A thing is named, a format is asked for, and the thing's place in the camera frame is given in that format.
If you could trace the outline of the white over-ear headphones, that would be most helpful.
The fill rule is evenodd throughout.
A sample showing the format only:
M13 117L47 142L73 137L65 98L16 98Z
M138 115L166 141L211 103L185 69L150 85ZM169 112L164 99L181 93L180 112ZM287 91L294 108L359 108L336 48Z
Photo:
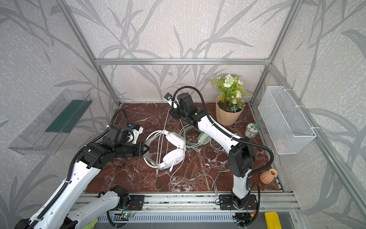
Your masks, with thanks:
M160 170L169 169L169 171L172 172L173 167L183 162L185 159L186 142L179 134L175 132L170 132L167 130L157 130L152 132L146 138L144 143L150 146L156 138L159 138L157 160L153 161L150 153L146 152L143 155L144 161L151 168ZM160 153L162 151L162 142L164 139L168 141L167 147L169 147L169 145L172 145L175 147L175 149L167 152L166 155L163 157L162 162L160 162Z

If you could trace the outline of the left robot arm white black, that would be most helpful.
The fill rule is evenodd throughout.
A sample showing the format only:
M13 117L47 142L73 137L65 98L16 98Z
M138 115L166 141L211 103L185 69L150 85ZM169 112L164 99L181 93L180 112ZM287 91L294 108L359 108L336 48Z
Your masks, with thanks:
M71 210L85 187L108 163L116 158L141 157L149 151L149 146L137 140L142 127L115 124L119 113L125 110L117 109L108 128L76 153L62 184L31 218L21 219L16 229L82 229L104 212L130 206L129 192L115 186L84 208Z

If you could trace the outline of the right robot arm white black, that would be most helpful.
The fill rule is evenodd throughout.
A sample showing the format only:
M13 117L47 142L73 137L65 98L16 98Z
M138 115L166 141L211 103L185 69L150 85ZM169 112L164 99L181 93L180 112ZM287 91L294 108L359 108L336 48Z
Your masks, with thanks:
M196 107L189 93L177 94L183 89L193 89L196 91L200 96L203 109ZM207 111L203 95L193 86L183 86L177 89L173 95L167 93L164 98L171 106L169 111L171 116L177 120L184 118L188 124L208 134L226 151L228 168L232 172L234 179L231 192L232 202L238 210L245 208L251 192L249 180L253 174L271 167L274 161L272 150L266 146L254 143L247 137L241 138L214 121ZM258 169L253 169L256 161L254 147L262 148L270 155L268 163Z

